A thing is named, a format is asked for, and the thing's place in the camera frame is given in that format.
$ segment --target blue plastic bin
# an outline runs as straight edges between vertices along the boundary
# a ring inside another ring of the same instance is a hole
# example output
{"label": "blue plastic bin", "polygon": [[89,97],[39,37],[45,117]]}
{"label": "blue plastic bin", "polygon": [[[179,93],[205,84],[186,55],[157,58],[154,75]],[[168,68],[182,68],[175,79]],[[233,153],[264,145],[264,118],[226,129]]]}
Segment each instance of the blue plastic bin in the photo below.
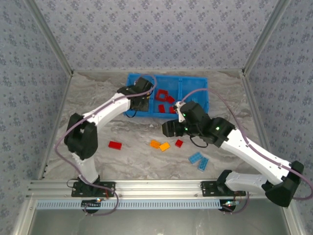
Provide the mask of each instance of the blue plastic bin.
{"label": "blue plastic bin", "polygon": [[[141,76],[139,73],[130,73],[128,75],[126,86],[134,84],[134,82]],[[143,76],[147,80],[153,82],[150,76]],[[136,116],[138,117],[152,117],[152,118],[168,118],[177,119],[178,114],[171,114],[170,107],[173,106],[177,101],[181,101],[189,92],[198,88],[208,88],[208,82],[206,77],[182,77],[182,76],[171,76],[171,75],[156,75],[157,86],[153,91],[149,99],[149,108],[147,112],[138,111]],[[170,104],[168,102],[162,102],[155,100],[155,96],[159,89],[168,91],[169,95],[175,99]],[[189,96],[185,102],[194,101],[199,103],[206,112],[209,112],[209,95],[208,91],[196,92]],[[165,113],[159,113],[158,106],[163,104],[165,107]],[[128,110],[126,112],[128,116],[133,116],[134,111]]]}

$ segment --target orange lego brick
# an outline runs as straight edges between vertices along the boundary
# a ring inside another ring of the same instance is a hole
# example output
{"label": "orange lego brick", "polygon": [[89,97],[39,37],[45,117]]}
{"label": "orange lego brick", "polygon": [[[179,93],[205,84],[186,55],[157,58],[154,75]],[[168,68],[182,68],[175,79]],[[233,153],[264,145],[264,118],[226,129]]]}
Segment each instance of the orange lego brick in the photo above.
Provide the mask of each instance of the orange lego brick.
{"label": "orange lego brick", "polygon": [[158,141],[155,141],[155,140],[152,140],[151,142],[150,142],[150,146],[151,147],[153,147],[153,148],[159,148],[160,147],[160,142],[158,142]]}
{"label": "orange lego brick", "polygon": [[164,152],[166,149],[169,149],[171,146],[168,142],[165,142],[164,144],[160,145],[160,149],[162,150],[162,152]]}

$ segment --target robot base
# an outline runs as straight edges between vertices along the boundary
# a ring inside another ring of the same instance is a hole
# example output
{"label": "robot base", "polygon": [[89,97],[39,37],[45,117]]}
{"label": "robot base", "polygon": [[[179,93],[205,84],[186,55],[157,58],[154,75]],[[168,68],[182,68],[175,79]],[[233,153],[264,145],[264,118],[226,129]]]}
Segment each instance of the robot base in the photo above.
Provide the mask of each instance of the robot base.
{"label": "robot base", "polygon": [[218,181],[202,181],[201,190],[203,197],[233,197],[233,196],[245,196],[246,192],[238,191],[233,192],[227,187],[221,188],[221,183]]}
{"label": "robot base", "polygon": [[[100,177],[93,182],[95,185],[104,186],[115,191],[115,182],[104,182],[100,181]],[[114,197],[114,194],[108,190],[101,188],[95,188],[93,186],[85,184],[80,178],[78,182],[73,184],[72,197]]]}

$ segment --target lego brick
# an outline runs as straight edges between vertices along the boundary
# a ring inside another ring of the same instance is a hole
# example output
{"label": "lego brick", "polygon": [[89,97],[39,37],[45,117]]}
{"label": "lego brick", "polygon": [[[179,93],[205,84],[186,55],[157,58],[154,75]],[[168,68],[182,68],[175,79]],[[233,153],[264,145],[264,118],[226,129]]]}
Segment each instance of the lego brick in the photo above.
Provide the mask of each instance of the lego brick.
{"label": "lego brick", "polygon": [[122,143],[110,141],[110,143],[109,143],[109,148],[114,148],[114,149],[121,150],[121,148],[122,148]]}
{"label": "lego brick", "polygon": [[167,102],[169,102],[170,104],[172,104],[175,101],[175,99],[171,96],[167,97]]}
{"label": "lego brick", "polygon": [[205,171],[206,165],[208,162],[209,162],[209,160],[207,158],[203,157],[199,163],[198,169],[200,171]]}
{"label": "lego brick", "polygon": [[177,140],[176,143],[175,143],[175,145],[176,145],[178,148],[180,148],[181,145],[182,145],[182,143],[183,143],[183,141]]}
{"label": "lego brick", "polygon": [[191,164],[196,163],[197,161],[199,161],[201,158],[203,158],[203,156],[201,155],[201,153],[195,153],[194,155],[190,156],[188,159],[190,161]]}
{"label": "lego brick", "polygon": [[158,106],[158,111],[159,111],[160,113],[165,113],[165,108],[164,108],[164,105],[163,105],[163,104],[160,104],[160,105]]}
{"label": "lego brick", "polygon": [[165,151],[166,149],[169,149],[171,146],[168,142],[165,142],[164,144],[160,145],[160,149],[163,151]]}
{"label": "lego brick", "polygon": [[150,146],[153,148],[159,148],[160,145],[161,145],[161,143],[158,141],[155,141],[155,140],[151,140],[151,142],[150,142]]}
{"label": "lego brick", "polygon": [[175,110],[174,110],[174,108],[171,106],[170,107],[170,113],[172,113],[172,114],[175,114],[176,112],[175,112]]}
{"label": "lego brick", "polygon": [[162,89],[159,89],[157,91],[157,94],[155,96],[155,100],[165,102],[165,101],[167,101],[167,98],[168,98],[168,91],[162,90]]}

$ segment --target blue lego brick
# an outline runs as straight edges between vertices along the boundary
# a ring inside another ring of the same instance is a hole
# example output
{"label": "blue lego brick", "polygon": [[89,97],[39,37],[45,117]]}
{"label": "blue lego brick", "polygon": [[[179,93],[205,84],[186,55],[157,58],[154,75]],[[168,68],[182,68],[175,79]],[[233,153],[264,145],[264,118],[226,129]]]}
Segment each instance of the blue lego brick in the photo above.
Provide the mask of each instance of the blue lego brick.
{"label": "blue lego brick", "polygon": [[201,153],[195,153],[194,155],[190,156],[188,159],[190,161],[191,164],[199,161],[201,158],[203,158],[203,156],[201,155]]}
{"label": "blue lego brick", "polygon": [[199,163],[198,169],[200,171],[205,171],[206,165],[208,162],[209,162],[209,160],[207,158],[203,157]]}

